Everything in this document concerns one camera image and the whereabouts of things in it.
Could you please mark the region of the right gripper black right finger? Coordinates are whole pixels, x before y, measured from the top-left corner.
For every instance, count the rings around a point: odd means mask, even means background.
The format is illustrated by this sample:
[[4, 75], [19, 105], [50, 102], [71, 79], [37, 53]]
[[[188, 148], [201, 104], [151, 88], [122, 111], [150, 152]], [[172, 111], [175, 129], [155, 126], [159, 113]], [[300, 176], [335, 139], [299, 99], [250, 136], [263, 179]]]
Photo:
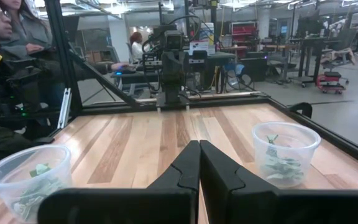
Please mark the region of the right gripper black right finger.
[[273, 224], [277, 188], [207, 140], [200, 141], [200, 180], [209, 224]]

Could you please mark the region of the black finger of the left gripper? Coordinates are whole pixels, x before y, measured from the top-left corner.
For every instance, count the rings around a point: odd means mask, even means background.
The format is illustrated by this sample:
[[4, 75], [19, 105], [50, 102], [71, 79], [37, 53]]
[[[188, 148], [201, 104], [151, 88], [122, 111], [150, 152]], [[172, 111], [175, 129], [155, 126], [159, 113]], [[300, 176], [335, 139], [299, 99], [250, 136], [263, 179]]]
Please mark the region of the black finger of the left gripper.
[[173, 85], [173, 70], [169, 63], [165, 64], [165, 91], [168, 91]]
[[175, 80], [175, 86], [178, 89], [178, 91], [181, 90], [181, 79], [182, 79], [182, 65], [176, 64], [174, 68], [174, 80]]

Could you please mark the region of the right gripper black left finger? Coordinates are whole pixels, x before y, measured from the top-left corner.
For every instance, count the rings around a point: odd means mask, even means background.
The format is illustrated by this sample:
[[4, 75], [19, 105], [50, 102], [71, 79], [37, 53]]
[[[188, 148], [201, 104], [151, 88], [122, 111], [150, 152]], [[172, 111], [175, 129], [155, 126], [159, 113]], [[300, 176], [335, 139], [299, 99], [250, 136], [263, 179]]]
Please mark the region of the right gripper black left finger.
[[169, 167], [147, 188], [157, 191], [151, 224], [197, 224], [201, 148], [190, 141]]

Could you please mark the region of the green stevia sweetener packet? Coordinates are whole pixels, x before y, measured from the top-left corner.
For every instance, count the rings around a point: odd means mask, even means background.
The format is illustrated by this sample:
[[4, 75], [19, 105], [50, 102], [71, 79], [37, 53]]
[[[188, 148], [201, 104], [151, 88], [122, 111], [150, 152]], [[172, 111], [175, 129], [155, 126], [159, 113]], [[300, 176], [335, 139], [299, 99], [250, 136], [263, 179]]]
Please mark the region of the green stevia sweetener packet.
[[34, 184], [22, 195], [11, 203], [12, 211], [25, 223], [34, 223], [37, 219], [37, 212], [42, 201], [50, 194], [65, 188], [60, 179], [44, 179]]
[[287, 173], [275, 173], [268, 175], [266, 177], [267, 180], [272, 179], [280, 179], [284, 181], [295, 181], [295, 180], [301, 180], [304, 176], [303, 172], [287, 172]]
[[48, 164], [37, 164], [35, 169], [29, 172], [29, 175], [34, 178], [48, 172], [50, 169], [51, 168], [48, 166]]
[[276, 148], [274, 147], [275, 145], [275, 140], [278, 138], [278, 135], [268, 135], [267, 136], [267, 140], [268, 140], [268, 143], [269, 143], [269, 146], [267, 148], [267, 151], [266, 151], [266, 155], [268, 156], [271, 156], [271, 157], [278, 157], [277, 155], [277, 150]]
[[297, 159], [288, 157], [266, 156], [265, 162], [261, 165], [261, 168], [282, 175], [289, 175], [301, 172], [301, 163]]

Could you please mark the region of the white and red box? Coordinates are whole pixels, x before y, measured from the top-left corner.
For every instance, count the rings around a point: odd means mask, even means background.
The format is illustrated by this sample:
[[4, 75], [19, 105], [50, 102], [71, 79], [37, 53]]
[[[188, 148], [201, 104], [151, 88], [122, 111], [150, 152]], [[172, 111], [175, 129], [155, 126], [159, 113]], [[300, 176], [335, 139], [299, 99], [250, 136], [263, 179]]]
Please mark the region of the white and red box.
[[209, 42], [207, 40], [195, 40], [190, 42], [190, 48], [188, 53], [193, 55], [195, 51], [203, 51], [208, 53], [209, 50]]

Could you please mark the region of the dark grey desk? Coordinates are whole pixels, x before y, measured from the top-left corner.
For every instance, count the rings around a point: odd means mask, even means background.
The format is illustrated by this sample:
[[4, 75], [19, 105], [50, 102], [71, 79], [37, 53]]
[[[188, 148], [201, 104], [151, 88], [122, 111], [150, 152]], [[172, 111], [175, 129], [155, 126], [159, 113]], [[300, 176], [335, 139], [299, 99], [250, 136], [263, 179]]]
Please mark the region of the dark grey desk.
[[[203, 51], [195, 51], [191, 55], [193, 59], [204, 58], [205, 63], [182, 65], [182, 79], [181, 90], [175, 86], [175, 80], [173, 75], [173, 85], [165, 91], [165, 65], [162, 66], [143, 66], [141, 60], [134, 65], [134, 68], [122, 68], [112, 74], [113, 78], [118, 78], [123, 84], [138, 84], [144, 83], [148, 85], [152, 91], [159, 91], [165, 95], [166, 98], [175, 100], [178, 97], [185, 96], [185, 92], [188, 89], [186, 86], [187, 79], [191, 73], [203, 73], [208, 71], [208, 67], [225, 65], [230, 59], [233, 59], [232, 54], [227, 53], [215, 53], [212, 56], [207, 55]], [[176, 66], [173, 62], [168, 62], [173, 68]]]

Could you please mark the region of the white and yellow canister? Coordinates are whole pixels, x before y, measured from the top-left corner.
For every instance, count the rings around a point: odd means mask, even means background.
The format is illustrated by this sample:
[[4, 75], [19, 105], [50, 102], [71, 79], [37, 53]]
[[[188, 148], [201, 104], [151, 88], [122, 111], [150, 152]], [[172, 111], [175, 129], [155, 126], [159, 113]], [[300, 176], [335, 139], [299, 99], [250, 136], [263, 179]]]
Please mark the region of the white and yellow canister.
[[214, 24], [212, 22], [201, 23], [199, 40], [208, 41], [209, 45], [214, 44]]

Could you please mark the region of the red storage shelf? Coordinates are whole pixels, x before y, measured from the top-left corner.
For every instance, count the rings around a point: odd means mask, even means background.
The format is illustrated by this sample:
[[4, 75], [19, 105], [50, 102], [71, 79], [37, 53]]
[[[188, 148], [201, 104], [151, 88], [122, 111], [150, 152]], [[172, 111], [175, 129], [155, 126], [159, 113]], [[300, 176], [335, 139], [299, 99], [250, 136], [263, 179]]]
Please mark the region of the red storage shelf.
[[254, 45], [257, 40], [257, 22], [232, 22], [230, 23], [232, 43], [236, 46]]

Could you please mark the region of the black bin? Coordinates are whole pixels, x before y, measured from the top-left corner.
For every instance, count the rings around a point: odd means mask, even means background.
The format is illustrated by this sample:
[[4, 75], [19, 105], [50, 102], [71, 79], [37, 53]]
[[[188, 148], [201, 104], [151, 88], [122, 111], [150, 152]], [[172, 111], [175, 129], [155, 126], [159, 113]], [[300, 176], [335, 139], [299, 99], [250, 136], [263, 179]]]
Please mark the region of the black bin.
[[267, 56], [267, 52], [246, 52], [245, 57], [240, 59], [245, 74], [250, 76], [254, 82], [265, 80], [268, 69]]

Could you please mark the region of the white building pillar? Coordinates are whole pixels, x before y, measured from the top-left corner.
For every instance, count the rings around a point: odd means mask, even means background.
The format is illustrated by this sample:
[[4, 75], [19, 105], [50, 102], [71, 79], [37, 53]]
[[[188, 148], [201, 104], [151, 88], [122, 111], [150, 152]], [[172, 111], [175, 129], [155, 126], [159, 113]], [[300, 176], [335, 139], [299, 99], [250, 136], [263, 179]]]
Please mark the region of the white building pillar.
[[257, 10], [259, 38], [264, 39], [269, 36], [270, 9], [258, 8]]

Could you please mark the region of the clear plastic tub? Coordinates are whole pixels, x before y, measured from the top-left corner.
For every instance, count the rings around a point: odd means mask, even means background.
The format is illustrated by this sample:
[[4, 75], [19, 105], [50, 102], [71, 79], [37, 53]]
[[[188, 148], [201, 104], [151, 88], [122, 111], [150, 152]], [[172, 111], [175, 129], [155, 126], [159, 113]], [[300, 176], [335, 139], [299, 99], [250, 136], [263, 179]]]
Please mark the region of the clear plastic tub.
[[[25, 223], [12, 211], [11, 203], [16, 201], [29, 187], [41, 180], [54, 178], [58, 178], [66, 184], [65, 188], [72, 186], [70, 161], [69, 148], [54, 144], [25, 149], [0, 161], [0, 198], [16, 220]], [[37, 164], [48, 164], [51, 169], [32, 178], [29, 172], [35, 169]]]
[[[267, 136], [278, 135], [274, 147], [278, 157], [297, 159], [301, 163], [301, 172], [304, 176], [301, 180], [284, 181], [280, 179], [267, 180], [266, 177], [277, 172], [267, 171], [261, 168], [265, 162], [267, 148], [269, 146]], [[266, 122], [259, 123], [252, 128], [254, 142], [254, 160], [261, 178], [280, 188], [290, 188], [300, 185], [306, 179], [310, 169], [311, 160], [315, 150], [321, 143], [321, 137], [306, 126], [287, 122]]]

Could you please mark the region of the black work table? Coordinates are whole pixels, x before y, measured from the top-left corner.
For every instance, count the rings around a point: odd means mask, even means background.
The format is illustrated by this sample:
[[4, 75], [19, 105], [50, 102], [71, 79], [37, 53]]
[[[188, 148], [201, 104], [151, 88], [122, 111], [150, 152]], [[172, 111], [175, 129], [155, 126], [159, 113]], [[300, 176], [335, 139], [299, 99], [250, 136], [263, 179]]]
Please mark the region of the black work table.
[[[291, 39], [293, 43], [300, 45], [300, 61], [298, 67], [298, 75], [290, 77], [290, 80], [296, 81], [302, 88], [307, 84], [315, 84], [319, 75], [320, 60], [323, 54], [323, 47], [325, 46], [326, 37], [312, 37], [302, 39]], [[314, 71], [310, 71], [311, 56], [316, 56], [314, 61]]]

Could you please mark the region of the red creeper stool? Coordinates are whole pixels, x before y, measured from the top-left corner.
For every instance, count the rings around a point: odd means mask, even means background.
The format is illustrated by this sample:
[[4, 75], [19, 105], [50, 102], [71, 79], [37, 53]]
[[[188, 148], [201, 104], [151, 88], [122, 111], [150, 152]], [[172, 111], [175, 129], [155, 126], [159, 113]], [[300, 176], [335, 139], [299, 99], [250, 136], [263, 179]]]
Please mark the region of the red creeper stool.
[[334, 94], [341, 95], [346, 90], [348, 84], [349, 80], [344, 78], [339, 72], [324, 72], [316, 78], [316, 87], [322, 93], [333, 92]]

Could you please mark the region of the grey office chair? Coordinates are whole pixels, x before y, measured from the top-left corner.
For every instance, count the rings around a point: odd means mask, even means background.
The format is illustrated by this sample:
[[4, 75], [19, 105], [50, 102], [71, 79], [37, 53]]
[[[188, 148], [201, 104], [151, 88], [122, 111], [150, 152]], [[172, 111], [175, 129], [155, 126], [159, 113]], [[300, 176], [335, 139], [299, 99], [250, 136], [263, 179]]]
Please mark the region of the grey office chair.
[[349, 63], [356, 64], [356, 57], [351, 48], [356, 33], [357, 29], [343, 29], [337, 37], [328, 41], [328, 47], [323, 50], [320, 59], [324, 69], [333, 69]]

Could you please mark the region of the silver aluminium bracket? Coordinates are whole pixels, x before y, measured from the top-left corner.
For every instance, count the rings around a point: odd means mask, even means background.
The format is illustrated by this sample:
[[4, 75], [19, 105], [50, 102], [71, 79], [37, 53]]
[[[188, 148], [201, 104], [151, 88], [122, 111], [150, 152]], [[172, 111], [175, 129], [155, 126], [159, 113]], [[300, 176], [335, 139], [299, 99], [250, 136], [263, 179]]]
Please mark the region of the silver aluminium bracket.
[[63, 92], [63, 100], [62, 100], [62, 105], [60, 108], [60, 114], [57, 124], [58, 129], [63, 129], [67, 125], [69, 114], [70, 114], [71, 98], [72, 98], [71, 88], [65, 88], [65, 91]]

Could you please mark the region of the black aluminium table frame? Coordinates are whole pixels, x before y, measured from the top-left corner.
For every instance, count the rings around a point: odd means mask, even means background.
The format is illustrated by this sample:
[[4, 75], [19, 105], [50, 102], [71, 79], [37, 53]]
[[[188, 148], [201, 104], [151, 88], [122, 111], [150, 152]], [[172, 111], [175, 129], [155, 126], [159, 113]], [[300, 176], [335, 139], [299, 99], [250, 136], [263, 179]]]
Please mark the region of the black aluminium table frame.
[[[71, 115], [74, 117], [83, 115], [100, 115], [112, 113], [134, 113], [144, 111], [156, 111], [156, 101], [148, 99], [144, 102], [137, 101], [121, 90], [116, 88], [107, 78], [97, 72], [91, 65], [83, 61], [76, 55], [75, 51], [71, 49], [68, 38], [65, 34], [63, 25], [62, 8], [59, 0], [44, 0], [50, 25], [52, 26], [52, 34], [57, 45], [58, 59], [61, 63], [60, 69], [63, 72], [63, 77], [66, 86], [73, 90], [73, 105], [71, 106]], [[90, 75], [92, 75], [102, 86], [111, 90], [122, 101], [113, 103], [102, 103], [100, 106], [83, 106], [80, 98], [80, 93], [77, 84], [77, 77], [73, 64], [77, 63]], [[336, 146], [341, 151], [348, 154], [350, 157], [358, 160], [358, 145], [348, 139], [338, 135], [335, 132], [319, 125], [311, 120], [312, 107], [308, 103], [298, 103], [291, 107], [287, 107], [267, 95], [261, 93], [235, 93], [235, 94], [217, 94], [213, 96], [201, 96], [191, 99], [190, 108], [207, 108], [218, 106], [234, 106], [234, 105], [251, 105], [259, 103], [268, 103], [286, 114], [291, 119], [305, 125], [323, 137], [325, 140]], [[177, 106], [174, 108], [164, 108], [165, 110], [179, 110], [185, 106]]]

